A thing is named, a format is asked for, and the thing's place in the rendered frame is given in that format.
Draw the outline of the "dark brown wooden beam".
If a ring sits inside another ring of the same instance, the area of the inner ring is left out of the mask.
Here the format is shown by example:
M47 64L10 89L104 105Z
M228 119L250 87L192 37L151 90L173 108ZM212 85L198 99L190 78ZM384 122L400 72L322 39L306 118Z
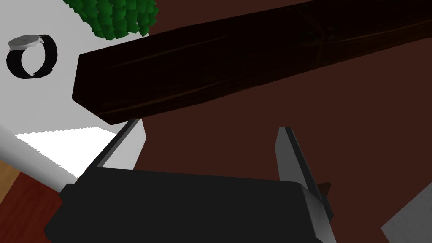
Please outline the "dark brown wooden beam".
M432 0L313 0L79 55L72 99L108 124L432 38Z

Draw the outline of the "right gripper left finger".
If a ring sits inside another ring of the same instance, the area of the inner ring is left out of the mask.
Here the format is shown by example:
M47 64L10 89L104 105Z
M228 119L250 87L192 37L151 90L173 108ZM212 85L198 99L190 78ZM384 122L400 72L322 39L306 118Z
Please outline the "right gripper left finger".
M146 133L142 120L131 119L97 155L88 169L103 167L132 170L145 141Z

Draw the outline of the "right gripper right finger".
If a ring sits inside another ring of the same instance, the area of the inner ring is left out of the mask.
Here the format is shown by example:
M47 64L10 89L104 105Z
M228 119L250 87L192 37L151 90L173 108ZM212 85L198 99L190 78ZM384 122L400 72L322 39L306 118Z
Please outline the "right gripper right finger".
M290 127L278 129L275 154L281 181L300 183L313 195L320 195L313 174Z

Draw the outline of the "green leafy plant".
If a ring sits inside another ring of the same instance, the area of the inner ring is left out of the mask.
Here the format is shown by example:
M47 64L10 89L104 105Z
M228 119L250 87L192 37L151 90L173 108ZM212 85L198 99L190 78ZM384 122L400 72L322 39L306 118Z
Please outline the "green leafy plant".
M95 36L120 39L130 33L146 36L159 12L155 0L63 0L87 23Z

